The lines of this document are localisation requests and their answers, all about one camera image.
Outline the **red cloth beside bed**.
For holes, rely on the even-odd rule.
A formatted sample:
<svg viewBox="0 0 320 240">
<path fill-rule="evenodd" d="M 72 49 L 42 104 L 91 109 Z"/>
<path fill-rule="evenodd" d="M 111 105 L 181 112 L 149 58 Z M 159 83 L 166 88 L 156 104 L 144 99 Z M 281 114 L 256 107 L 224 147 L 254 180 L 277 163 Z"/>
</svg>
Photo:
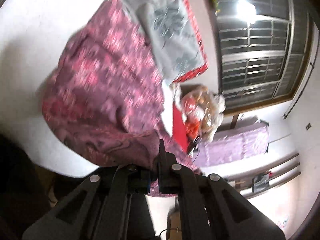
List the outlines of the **red cloth beside bed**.
<svg viewBox="0 0 320 240">
<path fill-rule="evenodd" d="M 177 109 L 175 104 L 172 106 L 172 113 L 173 113 L 173 121 L 172 121 L 172 137 L 181 147 L 184 153 L 187 153 L 189 141 L 187 137 L 187 132 L 182 120 L 182 114 Z"/>
</svg>

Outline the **grey floral pillow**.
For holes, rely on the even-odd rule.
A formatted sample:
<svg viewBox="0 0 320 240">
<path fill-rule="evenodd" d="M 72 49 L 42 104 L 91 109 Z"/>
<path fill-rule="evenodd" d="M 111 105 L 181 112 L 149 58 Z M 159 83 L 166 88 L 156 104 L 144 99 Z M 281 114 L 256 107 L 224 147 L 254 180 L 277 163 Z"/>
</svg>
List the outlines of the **grey floral pillow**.
<svg viewBox="0 0 320 240">
<path fill-rule="evenodd" d="M 163 79 L 183 82 L 208 69 L 201 34 L 188 0 L 121 0 L 148 37 Z"/>
</svg>

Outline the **purple pink floral garment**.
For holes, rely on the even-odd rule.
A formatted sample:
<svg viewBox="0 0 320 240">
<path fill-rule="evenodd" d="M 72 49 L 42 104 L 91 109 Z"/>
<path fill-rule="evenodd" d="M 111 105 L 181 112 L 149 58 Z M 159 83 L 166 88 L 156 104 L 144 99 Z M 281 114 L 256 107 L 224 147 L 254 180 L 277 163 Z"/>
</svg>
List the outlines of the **purple pink floral garment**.
<svg viewBox="0 0 320 240">
<path fill-rule="evenodd" d="M 42 114 L 68 148 L 101 167 L 156 169 L 160 144 L 200 169 L 167 133 L 162 78 L 148 40 L 121 0 L 104 1 L 67 42 L 49 78 Z"/>
</svg>

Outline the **barred window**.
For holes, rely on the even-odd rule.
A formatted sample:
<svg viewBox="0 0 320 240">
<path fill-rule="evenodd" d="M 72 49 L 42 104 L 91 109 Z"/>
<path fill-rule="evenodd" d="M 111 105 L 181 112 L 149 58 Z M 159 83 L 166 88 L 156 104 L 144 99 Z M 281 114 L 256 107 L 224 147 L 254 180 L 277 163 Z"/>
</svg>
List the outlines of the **barred window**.
<svg viewBox="0 0 320 240">
<path fill-rule="evenodd" d="M 302 0 L 212 3 L 226 114 L 292 100 L 306 71 L 313 36 L 313 20 Z"/>
</svg>

